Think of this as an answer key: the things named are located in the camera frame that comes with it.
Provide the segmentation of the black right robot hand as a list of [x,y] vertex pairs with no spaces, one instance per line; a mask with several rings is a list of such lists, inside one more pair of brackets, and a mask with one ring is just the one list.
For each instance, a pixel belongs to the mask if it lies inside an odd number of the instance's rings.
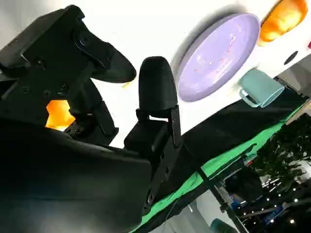
[[[69,5],[37,18],[0,52],[0,230],[127,233],[149,213],[182,146],[171,67],[130,61]],[[139,78],[124,148],[93,79]]]

